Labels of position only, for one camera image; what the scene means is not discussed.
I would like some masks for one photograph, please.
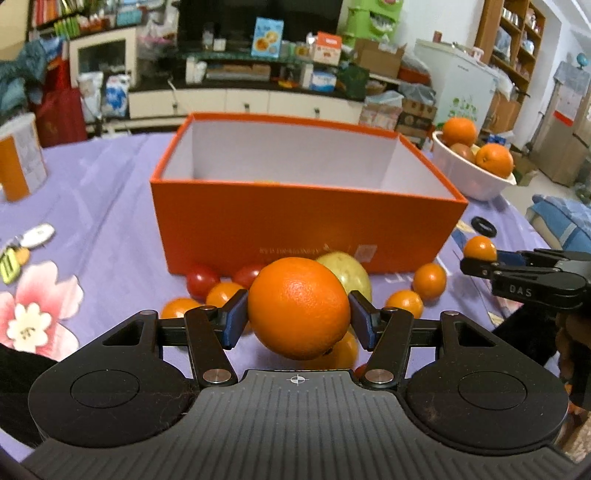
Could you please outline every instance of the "white refrigerator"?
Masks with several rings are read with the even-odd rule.
[[[493,70],[451,46],[417,40],[415,55],[431,71],[431,86],[437,93],[433,124],[441,129],[454,116],[470,118],[478,131],[484,124],[496,91]]]

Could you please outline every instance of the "yellow keychain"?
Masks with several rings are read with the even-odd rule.
[[[0,258],[0,276],[6,285],[10,285],[21,274],[21,266],[13,248],[7,248]]]

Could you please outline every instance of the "television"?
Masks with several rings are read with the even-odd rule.
[[[336,33],[342,0],[181,0],[179,46],[199,47],[203,27],[229,41],[252,41],[257,17],[284,21],[283,40],[305,41],[318,31]]]

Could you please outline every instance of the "flower pattern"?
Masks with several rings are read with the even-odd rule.
[[[32,265],[14,297],[0,292],[1,344],[56,361],[78,350],[78,340],[60,321],[78,312],[84,292],[76,277],[57,283],[57,274],[54,262]]]

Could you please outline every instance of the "globe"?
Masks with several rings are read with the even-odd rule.
[[[587,55],[585,55],[584,53],[579,53],[577,55],[577,63],[581,65],[581,68],[584,68],[587,65],[589,65],[589,59],[587,58]]]

